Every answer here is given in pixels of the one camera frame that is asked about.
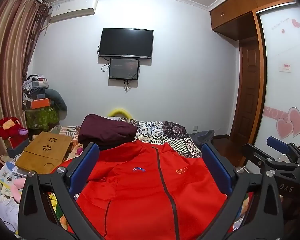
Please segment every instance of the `black television screen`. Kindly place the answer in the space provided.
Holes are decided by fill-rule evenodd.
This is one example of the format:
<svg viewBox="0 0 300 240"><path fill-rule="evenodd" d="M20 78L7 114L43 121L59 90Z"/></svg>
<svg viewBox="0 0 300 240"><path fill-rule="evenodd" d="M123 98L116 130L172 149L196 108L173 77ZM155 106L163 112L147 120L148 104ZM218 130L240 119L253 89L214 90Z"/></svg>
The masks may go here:
<svg viewBox="0 0 300 240"><path fill-rule="evenodd" d="M138 80L139 60L134 58L111 58L110 79Z"/></svg>
<svg viewBox="0 0 300 240"><path fill-rule="evenodd" d="M103 57L152 57L153 31L103 28L99 55Z"/></svg>

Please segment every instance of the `air conditioner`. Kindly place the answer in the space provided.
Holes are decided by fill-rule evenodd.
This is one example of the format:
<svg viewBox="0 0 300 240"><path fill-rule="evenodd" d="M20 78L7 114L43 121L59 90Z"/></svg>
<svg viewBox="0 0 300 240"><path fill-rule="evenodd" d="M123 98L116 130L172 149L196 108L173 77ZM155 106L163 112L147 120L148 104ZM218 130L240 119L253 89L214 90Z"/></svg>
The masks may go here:
<svg viewBox="0 0 300 240"><path fill-rule="evenodd" d="M72 0L55 5L51 13L51 21L57 22L74 17L94 15L98 0Z"/></svg>

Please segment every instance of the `door frame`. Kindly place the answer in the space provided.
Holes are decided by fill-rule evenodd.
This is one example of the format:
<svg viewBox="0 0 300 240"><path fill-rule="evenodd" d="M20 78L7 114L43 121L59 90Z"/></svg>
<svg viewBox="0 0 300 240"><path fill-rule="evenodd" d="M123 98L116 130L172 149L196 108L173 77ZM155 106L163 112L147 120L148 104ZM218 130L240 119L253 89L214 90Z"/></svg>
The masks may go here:
<svg viewBox="0 0 300 240"><path fill-rule="evenodd" d="M259 53L260 53L260 86L259 86L259 96L258 96L256 116L255 116L255 119L253 122L252 131L250 133L250 138L248 141L248 143L250 143L250 144L254 144L256 141L260 123L261 123L262 114L263 114L265 99L266 99L266 70L267 70L266 45L265 45L263 30L262 30L262 26L261 26L260 16L257 14L257 12L264 10L264 9L268 9L270 7L274 7L277 5L290 3L290 2L294 2L294 1L295 0L280 0L280 1L269 3L269 4L266 4L264 6L261 6L261 7L258 7L256 9L252 10L252 14L253 14L253 18L254 18L255 25L256 25L256 30L257 30L257 38L258 38ZM253 39L255 39L255 37L241 40L241 42L245 42L245 41L249 41L249 40L253 40ZM236 109L235 109L235 114L234 114L234 121L232 124L231 133L230 133L230 139L232 139L232 137L233 137L234 127L235 127L235 123L237 121L236 119L238 117L238 112L239 112L238 106L240 103L241 89L242 89L242 47L240 46L239 89L238 89L237 104L236 104ZM240 161L240 166L244 166L245 163L246 163L246 158L242 157L242 159Z"/></svg>

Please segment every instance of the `jacket zipper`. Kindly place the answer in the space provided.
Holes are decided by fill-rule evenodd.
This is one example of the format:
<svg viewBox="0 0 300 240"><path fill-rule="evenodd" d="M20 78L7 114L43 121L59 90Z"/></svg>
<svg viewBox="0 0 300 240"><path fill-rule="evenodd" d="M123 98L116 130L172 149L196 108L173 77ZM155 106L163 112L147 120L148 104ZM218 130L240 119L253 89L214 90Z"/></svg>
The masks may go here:
<svg viewBox="0 0 300 240"><path fill-rule="evenodd" d="M159 169L160 179L161 179L161 182L162 182L162 185L163 185L163 190L165 191L166 195L168 196L168 198L170 200L170 203L171 203L171 206L172 206L173 220L174 220L174 230L175 230L175 234L176 234L176 240L180 240L177 206L176 206L176 203L175 203L173 197L170 195L170 193L167 189L166 183L164 182L163 174L162 174L161 167L160 167L159 150L156 147L152 147L152 148L154 148L157 152L158 169Z"/></svg>
<svg viewBox="0 0 300 240"><path fill-rule="evenodd" d="M108 215L108 210L109 210L110 203L111 203L111 200L109 201L107 209L106 209L106 215L105 215L105 235L103 236L103 238L105 238L106 235L107 235L107 215Z"/></svg>

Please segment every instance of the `stuffed animal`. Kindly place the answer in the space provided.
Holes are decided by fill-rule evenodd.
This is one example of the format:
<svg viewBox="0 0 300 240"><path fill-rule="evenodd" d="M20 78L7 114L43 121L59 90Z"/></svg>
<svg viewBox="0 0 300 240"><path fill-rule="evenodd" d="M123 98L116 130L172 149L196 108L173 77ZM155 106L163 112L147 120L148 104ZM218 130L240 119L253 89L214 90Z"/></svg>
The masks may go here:
<svg viewBox="0 0 300 240"><path fill-rule="evenodd" d="M5 117L0 120L0 125L0 137L3 140L28 133L28 130L21 126L20 120L16 117Z"/></svg>

